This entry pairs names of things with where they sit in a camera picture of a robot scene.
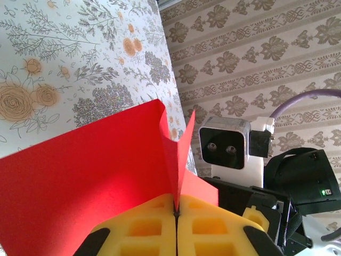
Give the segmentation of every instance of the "floral wallpaper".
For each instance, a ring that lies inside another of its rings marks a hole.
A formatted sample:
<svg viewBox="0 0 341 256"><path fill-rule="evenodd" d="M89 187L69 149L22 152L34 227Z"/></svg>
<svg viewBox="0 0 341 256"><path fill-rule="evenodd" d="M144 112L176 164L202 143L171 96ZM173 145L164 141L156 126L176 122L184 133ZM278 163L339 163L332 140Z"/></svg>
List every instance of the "floral wallpaper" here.
<svg viewBox="0 0 341 256"><path fill-rule="evenodd" d="M161 17L187 121L196 110L200 176L210 175L198 136L210 116L253 121L301 92L341 90L341 0L183 0ZM324 149L341 185L340 125L339 99L301 101L278 118L271 154ZM335 230L340 214L316 217Z"/></svg>
<svg viewBox="0 0 341 256"><path fill-rule="evenodd" d="M0 14L0 157L156 98L182 136L155 0L4 0Z"/></svg>

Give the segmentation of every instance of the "red paper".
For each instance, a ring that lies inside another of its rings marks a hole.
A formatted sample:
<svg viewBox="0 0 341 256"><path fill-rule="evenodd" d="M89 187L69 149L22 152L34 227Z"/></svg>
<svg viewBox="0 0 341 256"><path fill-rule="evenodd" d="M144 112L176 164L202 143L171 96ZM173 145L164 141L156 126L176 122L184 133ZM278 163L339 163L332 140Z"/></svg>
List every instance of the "red paper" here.
<svg viewBox="0 0 341 256"><path fill-rule="evenodd" d="M8 255L70 256L100 222L165 193L178 200L184 176L184 191L203 190L198 177L186 185L193 122L169 140L155 100L0 159L0 244Z"/></svg>

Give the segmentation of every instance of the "purple cable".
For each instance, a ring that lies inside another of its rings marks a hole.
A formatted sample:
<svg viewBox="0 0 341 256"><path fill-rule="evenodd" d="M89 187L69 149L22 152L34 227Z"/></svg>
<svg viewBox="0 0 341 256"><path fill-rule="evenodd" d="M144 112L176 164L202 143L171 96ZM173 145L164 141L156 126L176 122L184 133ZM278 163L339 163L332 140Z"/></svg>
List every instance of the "purple cable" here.
<svg viewBox="0 0 341 256"><path fill-rule="evenodd" d="M291 99L284 102L282 105L280 105L272 114L270 117L275 118L275 120L282 115L284 111L286 111L288 108L290 108L293 104L298 103L299 101L305 99L305 98L311 98L314 96L334 96L341 98L341 90L333 90L333 89L318 89L318 90L312 90L308 92L303 92L299 95L296 95L292 97Z"/></svg>

